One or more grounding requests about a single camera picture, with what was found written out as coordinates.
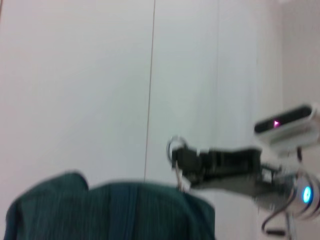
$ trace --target teal fabric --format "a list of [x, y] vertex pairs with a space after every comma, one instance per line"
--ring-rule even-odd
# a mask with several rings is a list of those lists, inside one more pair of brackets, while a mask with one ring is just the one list
[[88, 189], [78, 173], [44, 181], [11, 205], [4, 240], [213, 240], [215, 211], [173, 187]]

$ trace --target blue led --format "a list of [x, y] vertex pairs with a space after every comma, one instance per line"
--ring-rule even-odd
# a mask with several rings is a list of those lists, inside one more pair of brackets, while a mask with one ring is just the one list
[[309, 203], [312, 197], [311, 188], [307, 186], [303, 191], [303, 201], [305, 204]]

